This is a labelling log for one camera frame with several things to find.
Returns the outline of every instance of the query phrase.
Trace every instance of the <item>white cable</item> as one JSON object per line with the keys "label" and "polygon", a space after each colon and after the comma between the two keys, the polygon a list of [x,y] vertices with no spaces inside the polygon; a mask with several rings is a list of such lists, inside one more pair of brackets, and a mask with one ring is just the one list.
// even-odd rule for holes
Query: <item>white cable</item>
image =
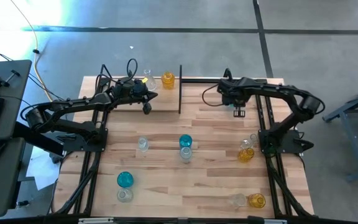
{"label": "white cable", "polygon": [[[22,16],[24,17],[24,19],[27,21],[27,23],[28,23],[29,26],[31,27],[31,30],[32,30],[32,32],[34,33],[34,37],[35,37],[35,49],[38,51],[38,38],[37,38],[37,34],[35,34],[34,28],[32,27],[30,21],[29,21],[29,20],[26,18],[26,16],[23,14],[23,12],[19,9],[19,7],[16,6],[15,2],[14,2],[13,0],[11,0],[11,2],[13,3],[13,5],[15,5],[16,9],[22,14]],[[41,76],[39,75],[38,70],[37,70],[37,64],[38,64],[37,54],[38,54],[38,53],[35,53],[35,52],[34,52],[34,62],[33,62],[34,71],[35,71],[35,74],[37,75],[38,81],[41,83],[41,85],[42,85],[43,88],[44,88],[44,92],[45,92],[46,96],[48,97],[49,101],[52,102],[52,101],[53,101],[53,100],[52,100],[52,97],[49,95],[48,91],[45,90],[45,89],[47,89],[47,87],[45,86],[44,81],[42,81]]]}

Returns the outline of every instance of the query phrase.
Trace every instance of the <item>wood grain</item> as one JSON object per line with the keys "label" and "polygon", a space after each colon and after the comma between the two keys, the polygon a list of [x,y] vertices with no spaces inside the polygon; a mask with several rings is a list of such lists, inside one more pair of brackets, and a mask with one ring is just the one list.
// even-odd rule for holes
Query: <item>wood grain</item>
{"label": "wood grain", "polygon": [[[280,78],[268,81],[283,82]],[[109,114],[108,145],[101,158],[92,216],[273,217],[265,159],[258,144],[250,162],[240,163],[236,157],[240,141],[259,129],[255,98],[248,102],[245,118],[233,118],[232,108],[209,107],[202,102],[201,94],[209,86],[184,84],[181,114],[169,111],[152,111],[149,115],[135,111]],[[92,95],[93,88],[94,78],[84,77],[80,96]],[[205,100],[218,104],[221,97],[211,90]],[[284,101],[272,99],[272,104],[276,121],[290,113]],[[74,120],[87,121],[91,115],[77,113]],[[193,159],[189,164],[179,158],[178,139],[182,134],[193,138]],[[146,153],[137,150],[139,136],[149,140]],[[55,208],[60,208],[78,185],[83,156],[83,152],[74,152],[62,165]],[[296,156],[284,154],[283,163],[290,190],[302,206],[313,213],[302,162]],[[116,197],[120,189],[116,179],[122,171],[129,171],[135,179],[134,199],[130,203],[121,203]],[[284,212],[281,190],[277,192]],[[235,210],[230,196],[239,193],[262,193],[266,206],[258,209],[246,205]]]}

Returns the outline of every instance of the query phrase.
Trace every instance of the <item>concrete floor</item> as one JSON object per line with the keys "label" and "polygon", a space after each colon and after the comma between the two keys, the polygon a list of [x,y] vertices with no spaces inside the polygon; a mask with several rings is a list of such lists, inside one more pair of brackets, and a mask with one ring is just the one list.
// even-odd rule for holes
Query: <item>concrete floor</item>
{"label": "concrete floor", "polygon": [[[251,0],[16,2],[37,25],[257,28]],[[26,26],[10,2],[5,4],[0,26]],[[259,4],[265,29],[358,30],[356,0],[259,0]],[[139,61],[140,70],[149,68],[154,74],[178,73],[182,64],[186,76],[220,77],[226,67],[237,77],[266,76],[258,34],[38,32],[37,36],[42,51],[39,72],[48,88],[64,98],[76,98],[82,77],[98,74],[102,63],[114,74],[123,74],[131,57]],[[274,77],[323,99],[327,104],[323,115],[358,93],[358,35],[266,35],[266,39]],[[32,59],[33,48],[31,32],[0,31],[1,53]],[[24,99],[47,100],[31,82]],[[317,116],[298,128],[315,143],[305,152],[315,214],[358,221],[358,181],[345,181],[357,164],[339,120],[325,124]],[[32,204],[9,211],[6,217],[44,215],[51,190],[37,192],[34,183],[24,184],[20,197],[33,198]]]}

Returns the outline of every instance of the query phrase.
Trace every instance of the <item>paper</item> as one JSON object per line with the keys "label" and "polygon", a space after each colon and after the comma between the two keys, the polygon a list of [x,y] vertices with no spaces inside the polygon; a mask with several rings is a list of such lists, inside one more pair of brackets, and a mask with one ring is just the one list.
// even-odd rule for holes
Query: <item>paper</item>
{"label": "paper", "polygon": [[60,172],[60,162],[54,164],[49,152],[36,146],[33,147],[26,177],[34,177],[38,190],[47,187],[57,180]]}

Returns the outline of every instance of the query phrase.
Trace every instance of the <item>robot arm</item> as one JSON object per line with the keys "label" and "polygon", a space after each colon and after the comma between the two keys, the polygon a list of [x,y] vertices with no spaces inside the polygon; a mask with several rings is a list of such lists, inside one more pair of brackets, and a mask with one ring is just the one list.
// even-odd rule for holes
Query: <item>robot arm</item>
{"label": "robot arm", "polygon": [[[275,123],[275,125],[266,132],[261,131],[263,136],[260,138],[266,140],[267,147],[280,148],[285,136],[292,127],[296,126],[298,123],[303,123],[304,121],[312,119],[314,115],[321,112],[317,112],[317,110],[322,101],[308,91],[299,90],[290,85],[259,83],[246,77],[239,80],[233,80],[228,68],[224,72],[224,77],[227,77],[227,79],[220,79],[217,91],[222,94],[222,103],[224,105],[233,104],[236,107],[236,110],[234,111],[235,117],[244,117],[246,115],[245,111],[241,110],[241,107],[246,106],[246,103],[252,95],[280,98],[287,102],[292,113],[281,123]],[[299,104],[297,103],[295,96],[300,96],[302,98]]]}
{"label": "robot arm", "polygon": [[86,142],[98,141],[98,129],[91,121],[77,123],[60,119],[67,113],[80,111],[108,111],[110,112],[119,105],[143,103],[143,112],[151,111],[150,100],[158,94],[148,91],[145,83],[141,80],[132,80],[129,77],[122,78],[115,86],[105,92],[94,95],[92,98],[66,101],[53,101],[42,103],[31,109],[26,115],[29,127],[36,133],[48,131],[63,131],[81,135]]}

